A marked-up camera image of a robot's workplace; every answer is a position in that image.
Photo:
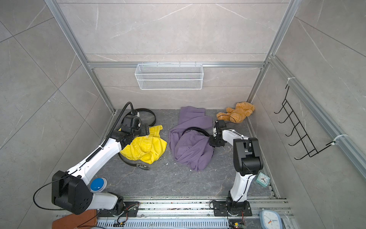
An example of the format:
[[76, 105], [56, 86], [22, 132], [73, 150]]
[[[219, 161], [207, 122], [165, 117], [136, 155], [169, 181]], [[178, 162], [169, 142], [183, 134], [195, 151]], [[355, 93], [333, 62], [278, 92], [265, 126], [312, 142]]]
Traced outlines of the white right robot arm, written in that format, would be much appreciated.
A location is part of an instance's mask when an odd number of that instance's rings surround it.
[[227, 211], [231, 215], [249, 211], [247, 195], [255, 176], [263, 169], [264, 163], [260, 152], [259, 141], [247, 137], [226, 126], [225, 121], [218, 120], [213, 127], [209, 144], [223, 147], [226, 143], [233, 146], [233, 164], [236, 176], [233, 187], [226, 199]]

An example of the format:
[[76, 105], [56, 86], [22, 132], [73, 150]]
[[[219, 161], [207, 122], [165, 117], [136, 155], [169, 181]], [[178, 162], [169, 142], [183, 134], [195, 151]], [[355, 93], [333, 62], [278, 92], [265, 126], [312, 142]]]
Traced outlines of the yellow trousers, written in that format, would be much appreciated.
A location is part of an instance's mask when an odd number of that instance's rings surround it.
[[160, 138], [160, 131], [163, 126], [149, 128], [149, 135], [135, 138], [131, 144], [127, 145], [120, 154], [128, 160], [141, 160], [147, 164], [157, 161], [166, 151], [167, 142]]

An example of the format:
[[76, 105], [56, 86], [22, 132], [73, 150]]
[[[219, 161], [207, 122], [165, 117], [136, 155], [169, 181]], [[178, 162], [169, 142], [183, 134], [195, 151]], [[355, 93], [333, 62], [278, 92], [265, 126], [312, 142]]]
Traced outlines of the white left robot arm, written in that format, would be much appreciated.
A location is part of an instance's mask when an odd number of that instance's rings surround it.
[[110, 214], [120, 216], [125, 212], [123, 196], [110, 192], [92, 192], [88, 185], [96, 173], [115, 155], [138, 136], [148, 136], [149, 128], [155, 121], [144, 124], [140, 113], [153, 111], [147, 108], [135, 109], [127, 102], [122, 111], [130, 107], [130, 112], [121, 112], [104, 141], [86, 158], [67, 171], [56, 172], [51, 185], [51, 202], [58, 210], [66, 210], [80, 215], [87, 210], [108, 210]]

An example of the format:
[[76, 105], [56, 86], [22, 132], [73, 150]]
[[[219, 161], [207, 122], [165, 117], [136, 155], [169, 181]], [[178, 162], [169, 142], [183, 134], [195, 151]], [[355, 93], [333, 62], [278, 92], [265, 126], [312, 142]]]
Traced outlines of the purple garment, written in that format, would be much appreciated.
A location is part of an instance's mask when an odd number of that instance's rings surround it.
[[169, 131], [168, 140], [173, 159], [193, 171], [202, 171], [208, 166], [214, 155], [214, 148], [209, 145], [209, 137], [201, 133], [182, 133], [189, 127], [211, 129], [213, 120], [205, 112], [205, 108], [182, 107], [178, 125]]

